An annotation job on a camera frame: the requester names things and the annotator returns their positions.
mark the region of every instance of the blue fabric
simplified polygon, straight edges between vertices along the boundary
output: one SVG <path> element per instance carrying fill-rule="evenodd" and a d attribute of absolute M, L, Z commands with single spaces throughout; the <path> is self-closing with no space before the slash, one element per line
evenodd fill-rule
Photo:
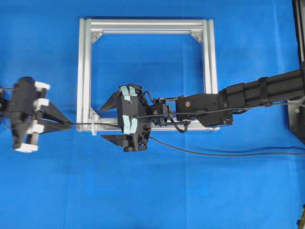
<path fill-rule="evenodd" d="M 75 121 L 79 18 L 90 16 L 214 19 L 219 89 L 298 68 L 290 0 L 10 0 L 0 2 L 0 85 L 24 76 L 48 83 L 48 98 Z M 102 36 L 92 54 L 93 107 L 125 83 L 155 97 L 202 92 L 199 47 L 182 35 Z M 288 130 L 285 107 L 234 122 L 152 136 L 200 152 L 304 147 Z M 41 136 L 32 154 L 11 150 L 11 141 L 0 126 L 3 229 L 286 229 L 305 203 L 300 157 L 199 157 L 153 141 L 124 153 L 75 130 Z"/>

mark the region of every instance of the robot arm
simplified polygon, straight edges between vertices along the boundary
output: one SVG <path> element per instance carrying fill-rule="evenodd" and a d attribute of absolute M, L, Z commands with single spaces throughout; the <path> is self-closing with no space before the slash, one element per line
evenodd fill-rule
<path fill-rule="evenodd" d="M 148 104 L 141 86 L 123 85 L 100 109 L 100 112 L 117 109 L 118 126 L 123 135 L 102 137 L 123 146 L 125 152 L 146 150 L 151 123 L 174 125 L 181 133 L 195 119 L 205 127 L 232 125 L 233 114 L 244 113 L 252 107 L 272 106 L 274 102 L 293 100 L 304 95 L 305 63 L 302 63 L 300 70 L 239 83 L 226 87 L 218 94 L 158 98 L 151 100 L 152 105 Z M 176 112 L 166 104 L 172 100 L 175 100 Z"/>

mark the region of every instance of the black strap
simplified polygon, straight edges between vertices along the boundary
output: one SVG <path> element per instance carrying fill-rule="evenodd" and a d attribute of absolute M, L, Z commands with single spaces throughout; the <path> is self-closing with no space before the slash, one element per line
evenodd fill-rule
<path fill-rule="evenodd" d="M 268 89 L 267 89 L 266 79 L 267 77 L 262 77 L 258 80 L 259 86 L 261 88 L 261 99 L 262 99 L 262 104 L 264 106 L 271 106 L 271 103 L 269 102 L 268 99 Z"/>

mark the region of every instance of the black cable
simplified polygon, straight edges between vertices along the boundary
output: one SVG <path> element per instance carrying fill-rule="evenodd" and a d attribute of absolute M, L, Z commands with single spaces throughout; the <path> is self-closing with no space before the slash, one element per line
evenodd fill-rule
<path fill-rule="evenodd" d="M 68 125 L 92 125 L 92 123 L 67 123 Z M 117 125 L 109 124 L 109 123 L 93 123 L 95 125 L 107 125 L 107 126 L 113 126 L 118 127 Z"/>
<path fill-rule="evenodd" d="M 305 107 L 304 104 L 298 104 L 298 103 L 273 103 L 271 105 L 289 105 L 289 104 Z M 234 107 L 234 108 L 225 108 L 225 109 L 220 109 L 220 110 L 215 110 L 215 111 L 176 112 L 176 113 L 142 115 L 142 116 L 134 116 L 134 117 L 135 118 L 149 118 L 149 117 L 162 117 L 162 116 L 167 116 L 167 115 L 202 115 L 202 114 L 216 113 L 216 112 L 222 112 L 222 111 L 231 111 L 231 110 L 246 110 L 246 111 L 248 111 L 250 109 L 258 108 L 258 107 L 265 107 L 265 106 L 260 105 L 260 106 L 251 106 L 251 107 Z"/>
<path fill-rule="evenodd" d="M 261 147 L 261 148 L 254 148 L 254 149 L 247 149 L 247 150 L 220 150 L 220 149 L 209 149 L 209 148 L 201 148 L 204 151 L 210 152 L 218 152 L 218 153 L 250 153 L 255 151 L 263 151 L 263 150 L 273 150 L 273 149 L 297 149 L 305 151 L 305 148 L 297 147 L 297 146 L 269 146 L 269 147 Z"/>
<path fill-rule="evenodd" d="M 153 102 L 152 95 L 149 93 L 149 91 L 145 91 L 145 92 L 143 92 L 143 94 L 141 95 L 141 97 L 145 96 L 145 94 L 147 94 L 147 95 L 148 95 L 149 100 Z"/>
<path fill-rule="evenodd" d="M 185 132 L 187 131 L 187 128 L 188 128 L 188 126 L 189 126 L 189 123 L 187 123 L 187 122 L 183 123 L 183 125 L 184 125 L 184 130 L 182 130 L 182 129 L 177 125 L 177 123 L 176 123 L 170 116 L 168 116 L 168 118 L 170 119 L 170 121 L 172 122 L 173 126 L 175 127 L 175 129 L 176 129 L 178 132 L 180 132 L 181 134 L 183 134 L 183 133 L 185 133 Z"/>
<path fill-rule="evenodd" d="M 295 156 L 305 156 L 305 154 L 300 154 L 300 153 L 255 153 L 255 154 L 206 154 L 206 153 L 198 153 L 195 151 L 187 150 L 187 149 L 182 149 L 180 147 L 172 146 L 169 145 L 165 142 L 162 142 L 154 137 L 149 137 L 151 140 L 160 143 L 161 145 L 167 146 L 169 148 L 173 148 L 185 153 L 190 153 L 190 154 L 196 154 L 200 156 L 223 156 L 223 157 L 236 157 L 236 156 L 263 156 L 263 155 L 295 155 Z"/>
<path fill-rule="evenodd" d="M 0 90 L 3 90 L 3 91 L 16 91 L 17 89 L 15 89 L 15 88 L 8 88 L 8 87 L 0 87 Z"/>

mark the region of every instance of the aluminum frame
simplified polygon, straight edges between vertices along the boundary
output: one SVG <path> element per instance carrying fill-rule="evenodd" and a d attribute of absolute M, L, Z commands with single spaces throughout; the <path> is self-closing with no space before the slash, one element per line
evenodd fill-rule
<path fill-rule="evenodd" d="M 190 34 L 202 44 L 203 91 L 218 93 L 213 20 L 113 20 L 80 19 L 77 123 L 117 124 L 116 118 L 102 118 L 91 108 L 92 45 L 103 34 Z M 119 128 L 102 125 L 78 125 L 78 131 L 116 131 Z M 198 120 L 188 130 L 218 130 L 207 128 Z M 173 126 L 153 126 L 152 130 L 176 130 Z"/>

